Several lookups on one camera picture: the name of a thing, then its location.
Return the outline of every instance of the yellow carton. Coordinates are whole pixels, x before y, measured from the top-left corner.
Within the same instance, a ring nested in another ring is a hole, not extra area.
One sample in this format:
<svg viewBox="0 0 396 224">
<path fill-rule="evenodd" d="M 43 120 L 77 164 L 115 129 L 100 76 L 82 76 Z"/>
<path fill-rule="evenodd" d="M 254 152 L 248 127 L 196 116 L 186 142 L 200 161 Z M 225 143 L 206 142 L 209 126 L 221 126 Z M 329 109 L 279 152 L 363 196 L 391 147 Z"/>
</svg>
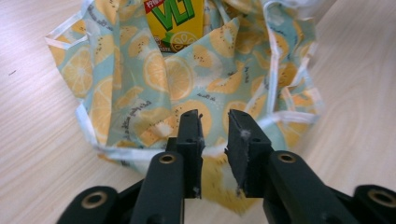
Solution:
<svg viewBox="0 0 396 224">
<path fill-rule="evenodd" d="M 162 52 L 178 52 L 204 33 L 204 0 L 146 0 L 148 26 Z"/>
</svg>

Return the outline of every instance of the light wood surface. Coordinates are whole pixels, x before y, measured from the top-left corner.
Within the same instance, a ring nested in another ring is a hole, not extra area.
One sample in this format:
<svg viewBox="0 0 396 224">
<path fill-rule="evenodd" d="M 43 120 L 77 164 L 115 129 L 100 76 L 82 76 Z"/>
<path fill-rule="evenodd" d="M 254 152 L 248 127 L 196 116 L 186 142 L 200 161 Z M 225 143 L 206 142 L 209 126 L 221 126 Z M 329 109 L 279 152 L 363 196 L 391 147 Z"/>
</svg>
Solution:
<svg viewBox="0 0 396 224">
<path fill-rule="evenodd" d="M 44 36 L 80 1 L 0 2 L 0 223 L 54 223 L 84 189 L 126 189 L 141 176 L 97 159 L 74 112 L 78 101 Z M 329 186 L 396 190 L 396 3 L 338 0 L 318 24 L 311 75 L 326 103 L 294 149 Z M 187 201 L 186 223 L 265 223 Z"/>
</svg>

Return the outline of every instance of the lemon pattern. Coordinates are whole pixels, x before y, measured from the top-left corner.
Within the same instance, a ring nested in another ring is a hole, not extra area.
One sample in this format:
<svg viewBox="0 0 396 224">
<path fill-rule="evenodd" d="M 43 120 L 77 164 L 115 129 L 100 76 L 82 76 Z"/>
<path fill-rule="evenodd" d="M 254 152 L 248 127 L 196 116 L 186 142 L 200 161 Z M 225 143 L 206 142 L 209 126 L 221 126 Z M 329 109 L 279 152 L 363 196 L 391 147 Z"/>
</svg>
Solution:
<svg viewBox="0 0 396 224">
<path fill-rule="evenodd" d="M 244 213 L 255 200 L 235 194 L 223 153 L 228 113 L 249 113 L 276 150 L 296 145 L 321 107 L 306 69 L 315 46 L 312 20 L 277 1 L 205 1 L 204 36 L 179 32 L 170 46 L 177 53 L 162 54 L 144 1 L 84 1 L 47 39 L 82 102 L 80 125 L 102 149 L 99 157 L 135 169 L 147 165 L 151 156 L 119 158 L 125 150 L 164 150 L 168 137 L 177 136 L 180 116 L 198 109 L 206 145 L 203 195 Z"/>
</svg>

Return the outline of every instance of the lemon print fabric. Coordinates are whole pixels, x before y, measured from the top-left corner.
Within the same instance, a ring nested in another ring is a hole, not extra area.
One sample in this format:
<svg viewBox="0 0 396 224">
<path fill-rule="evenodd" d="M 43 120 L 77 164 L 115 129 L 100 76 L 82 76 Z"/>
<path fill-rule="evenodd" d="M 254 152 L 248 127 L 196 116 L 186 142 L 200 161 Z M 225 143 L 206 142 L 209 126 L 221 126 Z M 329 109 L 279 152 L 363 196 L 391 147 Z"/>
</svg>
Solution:
<svg viewBox="0 0 396 224">
<path fill-rule="evenodd" d="M 145 173 L 177 136 L 180 116 L 197 109 L 204 197 L 242 214 L 255 201 L 235 193 L 228 113 L 249 113 L 275 150 L 294 147 L 322 104 L 306 69 L 315 27 L 280 1 L 203 1 L 204 32 L 173 34 L 175 53 L 161 52 L 140 0 L 84 0 L 48 35 L 49 50 L 103 160 Z"/>
</svg>

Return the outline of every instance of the wooden table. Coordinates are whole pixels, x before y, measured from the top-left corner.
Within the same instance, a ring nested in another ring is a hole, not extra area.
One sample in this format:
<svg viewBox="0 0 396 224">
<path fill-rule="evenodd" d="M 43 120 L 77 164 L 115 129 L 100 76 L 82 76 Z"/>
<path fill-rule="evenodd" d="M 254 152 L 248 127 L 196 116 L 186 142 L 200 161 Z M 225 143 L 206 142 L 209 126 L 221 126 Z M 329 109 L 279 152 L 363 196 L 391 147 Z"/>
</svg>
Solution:
<svg viewBox="0 0 396 224">
<path fill-rule="evenodd" d="M 0 2 L 0 223 L 54 223 L 84 189 L 123 190 L 142 177 L 97 159 L 44 40 L 79 6 Z M 338 0 L 318 38 L 310 70 L 326 111 L 294 151 L 347 194 L 362 184 L 396 190 L 396 4 Z M 265 215 L 260 204 L 240 217 L 187 201 L 186 223 L 265 223 Z"/>
</svg>

